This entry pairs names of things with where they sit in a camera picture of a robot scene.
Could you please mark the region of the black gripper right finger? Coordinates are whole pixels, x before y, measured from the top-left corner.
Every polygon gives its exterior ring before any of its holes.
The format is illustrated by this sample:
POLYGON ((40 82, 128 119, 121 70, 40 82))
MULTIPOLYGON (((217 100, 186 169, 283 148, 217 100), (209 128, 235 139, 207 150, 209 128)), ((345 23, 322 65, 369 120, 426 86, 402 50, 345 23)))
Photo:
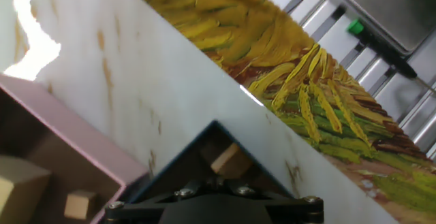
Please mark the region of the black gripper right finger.
POLYGON ((295 198, 221 177, 215 179, 215 190, 226 198, 219 201, 217 209, 235 223, 324 222, 324 201, 320 197, 295 198))

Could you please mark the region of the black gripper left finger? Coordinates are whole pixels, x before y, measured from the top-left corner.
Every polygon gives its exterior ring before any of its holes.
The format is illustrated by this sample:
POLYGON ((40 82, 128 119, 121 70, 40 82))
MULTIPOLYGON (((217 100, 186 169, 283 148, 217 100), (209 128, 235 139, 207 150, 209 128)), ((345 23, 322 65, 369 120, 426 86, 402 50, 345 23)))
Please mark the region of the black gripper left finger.
POLYGON ((138 203, 115 201, 107 205, 104 223, 155 222, 166 209, 175 204, 187 204, 188 200, 214 193, 214 178, 190 180, 176 191, 167 191, 138 203))

